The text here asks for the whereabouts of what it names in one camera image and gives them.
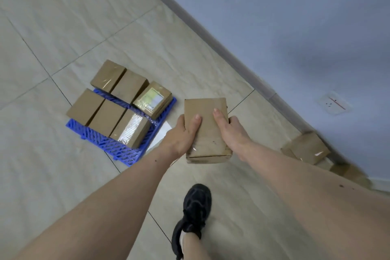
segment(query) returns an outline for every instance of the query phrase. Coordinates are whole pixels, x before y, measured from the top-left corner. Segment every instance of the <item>baseboard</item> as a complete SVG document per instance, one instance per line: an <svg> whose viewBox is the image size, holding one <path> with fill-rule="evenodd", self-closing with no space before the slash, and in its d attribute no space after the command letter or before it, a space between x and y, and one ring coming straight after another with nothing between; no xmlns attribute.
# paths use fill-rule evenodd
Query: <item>baseboard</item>
<svg viewBox="0 0 390 260"><path fill-rule="evenodd" d="M277 111L280 112L302 134L312 132L314 129L300 117L276 92L260 77L255 75L235 55L225 48L214 36L212 36L198 21L196 21L175 0L161 0L180 19L183 20L200 38L202 38L218 55L220 55L236 72L242 76L257 92L267 99ZM348 161L331 146L329 156L335 163L348 163Z"/></svg>
<svg viewBox="0 0 390 260"><path fill-rule="evenodd" d="M390 180L382 178L368 178L373 186L372 189L390 192Z"/></svg>

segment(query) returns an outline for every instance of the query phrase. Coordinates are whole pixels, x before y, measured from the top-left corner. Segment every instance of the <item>white sock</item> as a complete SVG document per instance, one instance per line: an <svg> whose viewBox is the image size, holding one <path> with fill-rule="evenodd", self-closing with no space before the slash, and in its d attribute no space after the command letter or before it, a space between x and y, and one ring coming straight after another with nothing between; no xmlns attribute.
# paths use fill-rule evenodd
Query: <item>white sock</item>
<svg viewBox="0 0 390 260"><path fill-rule="evenodd" d="M186 234L186 232L181 231L181 233L180 233L180 238L179 238L179 243L180 243L180 246L181 246L181 250L182 250L182 251L183 251L183 239L184 239L185 234Z"/></svg>

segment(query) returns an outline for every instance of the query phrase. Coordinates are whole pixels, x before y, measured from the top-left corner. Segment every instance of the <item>blue plastic grid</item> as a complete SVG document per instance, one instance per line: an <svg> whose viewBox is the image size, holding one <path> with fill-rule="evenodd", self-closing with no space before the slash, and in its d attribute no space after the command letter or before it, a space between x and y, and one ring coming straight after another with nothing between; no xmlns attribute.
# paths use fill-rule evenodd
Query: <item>blue plastic grid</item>
<svg viewBox="0 0 390 260"><path fill-rule="evenodd" d="M134 106L129 105L128 103L119 100L118 98L113 97L110 94L106 94L97 89L94 90L95 93L101 95L107 100L110 100L124 108L131 109L135 113L142 115L149 119L152 123L149 131L147 132L144 140L141 142L141 145L138 149L131 149L124 144L102 134L92 130L88 127L83 126L78 123L76 120L71 119L68 121L66 126L70 128L75 133L81 136L81 139L86 139L90 141L92 144L98 146L100 149L103 149L108 154L112 155L114 160L119 160L127 166L131 166L135 164L137 161L141 159L141 157L145 154L146 149L148 148L150 142L153 140L154 136L159 131L160 127L163 125L164 120L166 119L169 111L172 109L173 105L176 103L176 98L173 97L173 100L170 102L168 107L163 111L163 113L157 118L157 120L151 119L148 115L143 113L141 110L135 108Z"/></svg>

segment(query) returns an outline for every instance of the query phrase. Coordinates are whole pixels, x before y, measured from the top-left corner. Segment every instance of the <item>red line on outlet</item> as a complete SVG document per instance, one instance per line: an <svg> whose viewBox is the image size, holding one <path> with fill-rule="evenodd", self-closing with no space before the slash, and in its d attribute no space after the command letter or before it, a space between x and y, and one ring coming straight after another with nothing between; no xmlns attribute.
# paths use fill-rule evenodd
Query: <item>red line on outlet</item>
<svg viewBox="0 0 390 260"><path fill-rule="evenodd" d="M329 99L331 99L334 103L336 103L337 105L339 105L342 109L346 110L342 105L340 105L339 103L337 103L335 100L333 100L331 97L329 97Z"/></svg>

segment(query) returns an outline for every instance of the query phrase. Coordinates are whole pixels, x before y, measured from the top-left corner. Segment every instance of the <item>beige floor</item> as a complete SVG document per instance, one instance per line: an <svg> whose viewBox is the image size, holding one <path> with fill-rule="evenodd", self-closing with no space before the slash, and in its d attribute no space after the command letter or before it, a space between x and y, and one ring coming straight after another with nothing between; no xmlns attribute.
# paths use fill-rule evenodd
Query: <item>beige floor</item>
<svg viewBox="0 0 390 260"><path fill-rule="evenodd" d="M2 259L126 168L64 126L66 110L106 59L173 92L171 125L185 98L223 96L256 141L278 149L299 134L159 0L2 0L0 6ZM213 194L203 242L214 259L322 257L264 181L233 157L210 166L175 162L129 259L174 259L168 238L197 182Z"/></svg>

